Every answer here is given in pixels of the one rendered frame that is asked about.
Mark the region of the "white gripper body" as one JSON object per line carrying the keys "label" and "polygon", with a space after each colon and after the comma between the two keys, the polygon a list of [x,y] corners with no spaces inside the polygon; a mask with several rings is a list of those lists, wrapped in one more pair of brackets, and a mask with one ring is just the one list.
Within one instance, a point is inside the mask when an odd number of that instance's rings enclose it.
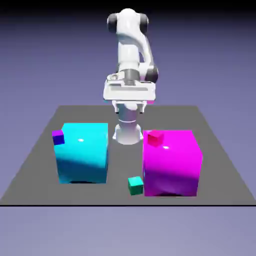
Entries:
{"label": "white gripper body", "polygon": [[108,101],[154,101],[156,84],[135,81],[135,85],[126,85],[124,80],[106,80],[103,98]]}

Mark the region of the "small red cube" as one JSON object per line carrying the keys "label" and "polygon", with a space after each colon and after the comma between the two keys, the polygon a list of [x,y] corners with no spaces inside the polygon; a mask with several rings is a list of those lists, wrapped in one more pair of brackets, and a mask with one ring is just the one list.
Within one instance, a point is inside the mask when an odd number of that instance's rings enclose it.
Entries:
{"label": "small red cube", "polygon": [[164,142],[164,132],[161,130],[151,130],[147,134],[147,143],[151,146],[158,147]]}

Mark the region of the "small purple cube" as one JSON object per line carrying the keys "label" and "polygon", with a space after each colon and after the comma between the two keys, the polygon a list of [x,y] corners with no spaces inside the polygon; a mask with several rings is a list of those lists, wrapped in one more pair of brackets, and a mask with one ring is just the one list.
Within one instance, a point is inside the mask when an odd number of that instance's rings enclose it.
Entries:
{"label": "small purple cube", "polygon": [[65,138],[64,138],[63,131],[62,130],[53,130],[52,131],[52,141],[55,146],[64,144]]}

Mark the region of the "small green cube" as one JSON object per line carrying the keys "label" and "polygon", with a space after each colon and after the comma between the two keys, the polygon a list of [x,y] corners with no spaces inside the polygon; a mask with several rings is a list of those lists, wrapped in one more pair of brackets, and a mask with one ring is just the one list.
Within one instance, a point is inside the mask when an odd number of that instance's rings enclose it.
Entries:
{"label": "small green cube", "polygon": [[140,176],[128,178],[128,189],[132,196],[143,194],[144,183]]}

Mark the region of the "large cyan box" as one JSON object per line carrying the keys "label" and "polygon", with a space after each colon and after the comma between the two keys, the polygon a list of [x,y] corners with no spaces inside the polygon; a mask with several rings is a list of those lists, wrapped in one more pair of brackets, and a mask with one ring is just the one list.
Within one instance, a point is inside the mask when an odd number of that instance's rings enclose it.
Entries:
{"label": "large cyan box", "polygon": [[64,144],[53,145],[61,184],[105,184],[108,172],[108,124],[64,123]]}

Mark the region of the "large magenta box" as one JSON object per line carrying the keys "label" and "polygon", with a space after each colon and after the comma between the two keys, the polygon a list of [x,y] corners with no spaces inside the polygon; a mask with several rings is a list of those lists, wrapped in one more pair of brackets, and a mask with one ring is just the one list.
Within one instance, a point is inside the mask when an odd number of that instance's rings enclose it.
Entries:
{"label": "large magenta box", "polygon": [[143,131],[142,176],[144,195],[195,197],[203,163],[203,153],[192,130],[159,130],[163,144],[148,144]]}

